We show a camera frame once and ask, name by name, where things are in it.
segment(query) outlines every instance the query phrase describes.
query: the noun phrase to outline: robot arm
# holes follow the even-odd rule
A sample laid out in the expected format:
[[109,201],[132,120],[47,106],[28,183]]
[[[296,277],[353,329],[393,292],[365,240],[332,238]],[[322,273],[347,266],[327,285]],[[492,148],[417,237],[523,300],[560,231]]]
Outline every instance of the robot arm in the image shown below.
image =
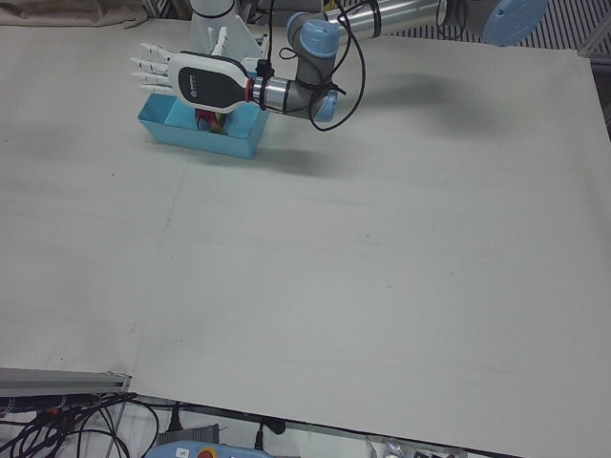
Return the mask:
[[262,109],[328,122],[338,91],[332,84],[339,46],[349,36],[375,38],[381,33],[426,24],[459,25],[484,41],[507,46],[537,26],[548,0],[365,0],[347,10],[294,14],[286,26],[298,57],[295,78],[249,75],[238,61],[209,54],[171,53],[144,45],[166,64],[135,60],[148,92],[176,94],[186,105],[229,113],[254,102]]

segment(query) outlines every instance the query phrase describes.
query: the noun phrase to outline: blue plastic tray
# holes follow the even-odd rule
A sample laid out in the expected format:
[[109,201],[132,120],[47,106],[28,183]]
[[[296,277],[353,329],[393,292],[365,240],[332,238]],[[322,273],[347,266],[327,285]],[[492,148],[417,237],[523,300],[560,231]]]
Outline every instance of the blue plastic tray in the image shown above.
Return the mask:
[[227,135],[212,134],[198,130],[193,108],[172,95],[151,94],[137,118],[161,143],[250,159],[257,152],[267,116],[255,105],[241,105],[227,115]]

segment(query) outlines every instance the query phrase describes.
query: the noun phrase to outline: white table surface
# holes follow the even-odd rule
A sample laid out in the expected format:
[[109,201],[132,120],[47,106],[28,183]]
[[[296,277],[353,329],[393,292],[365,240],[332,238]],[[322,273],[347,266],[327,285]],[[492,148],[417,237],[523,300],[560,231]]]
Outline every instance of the white table surface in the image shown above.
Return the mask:
[[[124,371],[145,394],[532,458],[608,453],[611,151],[587,61],[381,38],[345,128],[272,115],[249,161],[138,125],[128,58],[187,37],[0,29],[0,366]],[[338,78],[352,97],[357,72]]]

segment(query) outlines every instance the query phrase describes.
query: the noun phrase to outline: cloth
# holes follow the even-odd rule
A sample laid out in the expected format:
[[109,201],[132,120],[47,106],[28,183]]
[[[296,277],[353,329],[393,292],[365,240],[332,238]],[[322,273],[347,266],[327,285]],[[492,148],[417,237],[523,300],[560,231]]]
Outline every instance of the cloth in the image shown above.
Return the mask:
[[0,25],[99,27],[147,19],[139,0],[11,0],[0,2]]

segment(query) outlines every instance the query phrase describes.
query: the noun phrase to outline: white robotic hand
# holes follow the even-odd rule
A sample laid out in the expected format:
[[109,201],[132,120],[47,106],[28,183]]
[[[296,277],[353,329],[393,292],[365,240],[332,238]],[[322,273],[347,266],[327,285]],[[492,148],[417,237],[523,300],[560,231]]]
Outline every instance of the white robotic hand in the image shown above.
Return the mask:
[[132,73],[149,94],[176,95],[185,105],[230,113],[251,100],[253,80],[236,60],[194,52],[171,52],[150,43],[141,46],[157,61],[131,58]]

